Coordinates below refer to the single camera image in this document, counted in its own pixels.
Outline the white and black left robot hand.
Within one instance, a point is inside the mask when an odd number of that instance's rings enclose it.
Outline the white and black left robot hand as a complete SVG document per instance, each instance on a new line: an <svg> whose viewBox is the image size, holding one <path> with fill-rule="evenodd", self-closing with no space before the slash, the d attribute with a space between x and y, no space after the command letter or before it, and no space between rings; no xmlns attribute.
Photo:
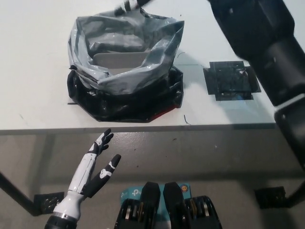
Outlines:
<svg viewBox="0 0 305 229"><path fill-rule="evenodd" d="M66 197L55 207L55 216L78 222L81 216L81 203L86 198L92 198L108 182L121 159L119 154L115 155L94 178L91 176L96 159L109 147L108 143L112 138L111 129L107 129L93 142L73 175Z"/></svg>

